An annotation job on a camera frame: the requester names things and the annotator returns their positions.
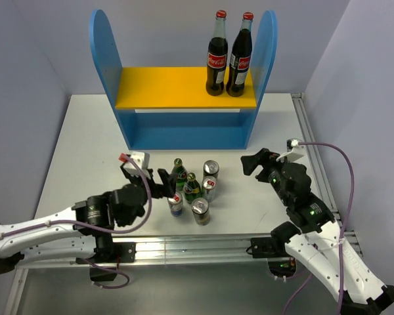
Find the green glass bottle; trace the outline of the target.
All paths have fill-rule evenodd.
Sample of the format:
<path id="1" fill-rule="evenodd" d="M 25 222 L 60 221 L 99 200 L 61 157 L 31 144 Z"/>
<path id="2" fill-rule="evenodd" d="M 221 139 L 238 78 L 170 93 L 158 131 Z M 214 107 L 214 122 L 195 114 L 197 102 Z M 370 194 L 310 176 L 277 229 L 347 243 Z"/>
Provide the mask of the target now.
<path id="1" fill-rule="evenodd" d="M 187 182 L 188 173 L 181 158 L 176 158 L 173 163 L 174 166 L 171 174 L 175 177 L 176 191 L 181 192 L 185 183 Z"/>
<path id="2" fill-rule="evenodd" d="M 191 204 L 195 199 L 202 196 L 201 186 L 194 173 L 187 175 L 186 182 L 183 186 L 183 193 L 188 204 Z"/>

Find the silver blue can red logo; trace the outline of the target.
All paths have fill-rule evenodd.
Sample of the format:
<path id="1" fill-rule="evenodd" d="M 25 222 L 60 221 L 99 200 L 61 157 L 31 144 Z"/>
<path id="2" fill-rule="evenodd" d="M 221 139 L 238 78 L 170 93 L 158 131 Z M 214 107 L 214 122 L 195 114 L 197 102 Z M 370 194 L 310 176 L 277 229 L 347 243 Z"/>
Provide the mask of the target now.
<path id="1" fill-rule="evenodd" d="M 169 210 L 172 216 L 179 217 L 183 214 L 183 197 L 180 192 L 167 199 Z"/>

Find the green glass bottle front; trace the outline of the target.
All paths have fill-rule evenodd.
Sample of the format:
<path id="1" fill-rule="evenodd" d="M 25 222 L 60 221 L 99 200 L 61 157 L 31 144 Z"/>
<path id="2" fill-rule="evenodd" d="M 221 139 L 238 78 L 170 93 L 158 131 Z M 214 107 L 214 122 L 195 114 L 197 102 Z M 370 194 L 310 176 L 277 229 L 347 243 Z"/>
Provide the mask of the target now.
<path id="1" fill-rule="evenodd" d="M 186 182 L 183 186 L 183 193 L 188 204 L 191 204 L 195 199 L 202 196 L 201 186 L 194 173 L 187 175 Z"/>

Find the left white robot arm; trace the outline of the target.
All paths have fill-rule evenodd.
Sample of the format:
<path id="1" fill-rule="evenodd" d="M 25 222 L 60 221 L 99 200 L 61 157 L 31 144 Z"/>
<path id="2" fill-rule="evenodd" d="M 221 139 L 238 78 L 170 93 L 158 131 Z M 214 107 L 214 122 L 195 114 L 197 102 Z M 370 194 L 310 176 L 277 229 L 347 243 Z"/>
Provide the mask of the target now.
<path id="1" fill-rule="evenodd" d="M 133 223 L 136 218 L 148 219 L 152 200 L 175 194 L 174 176 L 165 169 L 158 169 L 159 184 L 152 169 L 136 170 L 131 163 L 123 163 L 121 171 L 129 182 L 120 189 L 91 196 L 47 217 L 0 224 L 0 274 L 21 263 L 77 253 L 98 262 L 112 259 L 112 234 L 138 230 Z"/>

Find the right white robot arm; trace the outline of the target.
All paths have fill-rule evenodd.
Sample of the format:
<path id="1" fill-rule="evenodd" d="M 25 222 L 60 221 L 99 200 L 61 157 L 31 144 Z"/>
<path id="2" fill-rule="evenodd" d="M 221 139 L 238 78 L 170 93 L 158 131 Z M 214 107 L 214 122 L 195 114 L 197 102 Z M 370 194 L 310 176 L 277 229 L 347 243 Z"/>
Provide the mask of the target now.
<path id="1" fill-rule="evenodd" d="M 256 179 L 272 186 L 289 217 L 269 237 L 251 240 L 253 258 L 295 258 L 332 294 L 339 314 L 381 314 L 394 303 L 394 286 L 363 263 L 331 210 L 312 193 L 306 166 L 266 148 L 240 161 L 246 176 L 262 168 Z"/>

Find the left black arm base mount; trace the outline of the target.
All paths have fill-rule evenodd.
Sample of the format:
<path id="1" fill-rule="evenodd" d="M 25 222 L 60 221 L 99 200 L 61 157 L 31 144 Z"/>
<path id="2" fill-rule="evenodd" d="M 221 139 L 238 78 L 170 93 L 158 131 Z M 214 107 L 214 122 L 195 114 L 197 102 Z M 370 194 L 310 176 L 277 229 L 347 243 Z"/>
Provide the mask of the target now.
<path id="1" fill-rule="evenodd" d="M 121 289 L 129 285 L 130 277 L 121 271 L 121 263 L 135 262 L 136 243 L 115 243 L 114 252 L 106 261 L 98 262 L 96 259 L 76 258 L 76 264 L 89 266 L 91 284 L 101 289 Z M 122 284 L 110 285 L 117 276 L 125 278 Z"/>

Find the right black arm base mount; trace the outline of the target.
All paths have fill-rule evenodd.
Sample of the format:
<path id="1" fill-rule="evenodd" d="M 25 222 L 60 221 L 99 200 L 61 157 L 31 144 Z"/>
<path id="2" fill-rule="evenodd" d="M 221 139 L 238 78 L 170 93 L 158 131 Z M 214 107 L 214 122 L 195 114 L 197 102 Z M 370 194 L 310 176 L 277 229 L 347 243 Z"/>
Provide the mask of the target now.
<path id="1" fill-rule="evenodd" d="M 272 236 L 251 238 L 246 253 L 253 259 L 266 259 L 269 272 L 274 279 L 285 281 L 296 275 L 295 258 L 287 254 L 280 242 Z"/>

